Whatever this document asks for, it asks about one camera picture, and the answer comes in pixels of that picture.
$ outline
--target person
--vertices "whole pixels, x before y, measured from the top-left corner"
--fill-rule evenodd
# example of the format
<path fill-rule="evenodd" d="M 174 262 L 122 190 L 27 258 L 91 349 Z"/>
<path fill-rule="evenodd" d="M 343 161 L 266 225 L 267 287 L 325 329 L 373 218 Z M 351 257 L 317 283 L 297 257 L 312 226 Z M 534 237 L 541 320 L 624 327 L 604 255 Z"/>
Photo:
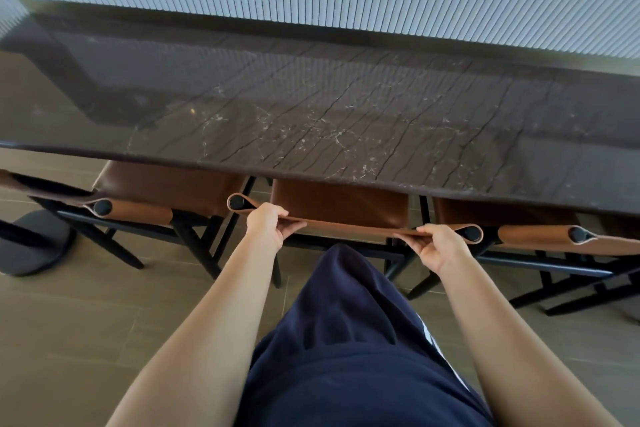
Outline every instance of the person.
<path fill-rule="evenodd" d="M 305 223 L 262 204 L 211 290 L 158 350 L 108 427 L 619 425 L 444 225 L 398 236 L 442 280 L 486 404 L 395 286 L 343 245 L 320 258 L 257 345 L 271 269 Z"/>

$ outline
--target round black metal base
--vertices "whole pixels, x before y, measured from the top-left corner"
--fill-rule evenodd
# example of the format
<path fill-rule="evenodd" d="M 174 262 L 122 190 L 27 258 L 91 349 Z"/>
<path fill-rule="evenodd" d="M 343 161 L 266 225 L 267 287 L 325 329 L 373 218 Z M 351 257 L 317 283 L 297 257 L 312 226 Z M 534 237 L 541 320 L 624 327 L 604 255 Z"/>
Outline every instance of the round black metal base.
<path fill-rule="evenodd" d="M 0 273 L 5 275 L 21 277 L 52 267 L 67 255 L 76 238 L 76 230 L 46 210 L 27 213 L 13 224 L 44 236 L 51 245 L 28 247 L 0 238 Z"/>

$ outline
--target leather chair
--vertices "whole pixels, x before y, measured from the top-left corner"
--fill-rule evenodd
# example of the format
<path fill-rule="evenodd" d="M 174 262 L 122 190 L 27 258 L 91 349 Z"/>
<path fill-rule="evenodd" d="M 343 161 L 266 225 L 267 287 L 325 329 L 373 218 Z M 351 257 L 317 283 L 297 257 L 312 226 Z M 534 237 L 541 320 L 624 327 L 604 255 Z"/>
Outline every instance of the leather chair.
<path fill-rule="evenodd" d="M 186 245 L 213 278 L 221 272 L 218 261 L 237 221 L 233 215 L 212 255 L 209 249 L 228 214 L 227 197 L 239 190 L 248 194 L 254 181 L 227 172 L 109 161 L 87 191 L 0 171 L 0 186 L 25 192 L 126 264 L 144 267 L 113 239 L 118 230 Z M 194 227 L 205 227 L 202 237 Z"/>
<path fill-rule="evenodd" d="M 308 228 L 302 234 L 294 234 L 285 240 L 285 246 L 327 250 L 343 243 L 358 250 L 366 257 L 385 260 L 385 275 L 393 280 L 415 257 L 404 243 L 395 241 L 393 233 L 421 233 L 409 227 L 409 196 L 378 188 L 331 184 L 301 180 L 275 179 L 271 190 L 271 203 L 289 211 L 288 220 L 307 221 Z M 229 197 L 229 208 L 248 213 L 259 203 L 247 196 Z M 455 225 L 470 243 L 481 239 L 481 230 L 474 225 Z M 315 236 L 314 232 L 331 234 L 355 234 L 363 239 L 385 239 L 385 243 Z M 274 266 L 274 284 L 280 281 L 277 264 Z"/>
<path fill-rule="evenodd" d="M 610 230 L 612 223 L 618 223 L 612 234 L 603 236 L 581 227 L 575 212 L 561 208 L 439 197 L 433 199 L 433 207 L 438 223 L 466 220 L 483 228 L 484 250 L 477 256 L 481 263 L 540 271 L 542 287 L 513 298 L 510 302 L 516 308 L 585 286 L 595 287 L 592 296 L 545 311 L 548 316 L 556 316 L 620 300 L 640 291 L 640 240 L 636 239 L 640 237 L 638 219 L 600 215 L 603 223 L 609 223 L 606 228 Z M 495 246 L 494 250 L 533 251 L 535 255 L 490 251 L 490 246 Z M 564 259 L 548 257 L 548 252 L 563 253 Z M 596 256 L 621 258 L 602 264 L 595 261 Z M 565 272 L 570 276 L 554 283 L 550 274 L 552 271 Z M 608 289 L 603 284 L 604 280 L 619 275 L 628 275 L 631 283 L 615 289 Z M 416 298 L 437 283 L 436 276 L 430 275 L 414 287 L 408 297 Z"/>

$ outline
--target floor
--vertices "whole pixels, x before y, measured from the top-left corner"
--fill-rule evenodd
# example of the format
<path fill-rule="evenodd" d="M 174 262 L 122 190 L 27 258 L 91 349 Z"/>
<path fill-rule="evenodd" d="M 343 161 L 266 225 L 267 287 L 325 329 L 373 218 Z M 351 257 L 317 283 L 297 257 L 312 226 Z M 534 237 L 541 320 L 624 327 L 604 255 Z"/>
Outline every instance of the floor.
<path fill-rule="evenodd" d="M 0 167 L 91 188 L 99 160 L 0 149 Z M 268 199 L 259 179 L 253 196 Z M 416 199 L 412 199 L 415 208 Z M 0 219 L 38 207 L 0 190 Z M 418 220 L 417 209 L 412 220 Z M 244 232 L 236 228 L 225 260 Z M 79 239 L 59 266 L 27 278 L 0 276 L 0 412 L 5 427 L 93 427 L 106 423 L 128 385 L 212 284 L 188 250 L 118 233 L 146 264 L 134 270 Z M 291 306 L 319 253 L 280 252 L 283 287 L 269 290 L 259 336 Z M 508 297 L 539 284 L 531 271 L 487 268 Z M 407 290 L 427 270 L 414 262 L 396 281 Z M 474 367 L 442 289 L 412 302 L 452 365 L 478 386 Z M 628 426 L 640 425 L 640 303 L 547 318 L 538 307 L 526 321 L 587 387 Z"/>

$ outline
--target dark marble countertop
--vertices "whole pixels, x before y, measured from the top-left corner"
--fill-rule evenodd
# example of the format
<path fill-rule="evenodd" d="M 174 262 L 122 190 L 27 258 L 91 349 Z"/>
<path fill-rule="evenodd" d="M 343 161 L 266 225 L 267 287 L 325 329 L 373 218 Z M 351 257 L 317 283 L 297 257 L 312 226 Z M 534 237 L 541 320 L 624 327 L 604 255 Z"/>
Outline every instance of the dark marble countertop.
<path fill-rule="evenodd" d="M 640 214 L 640 78 L 99 18 L 0 41 L 0 144 Z"/>

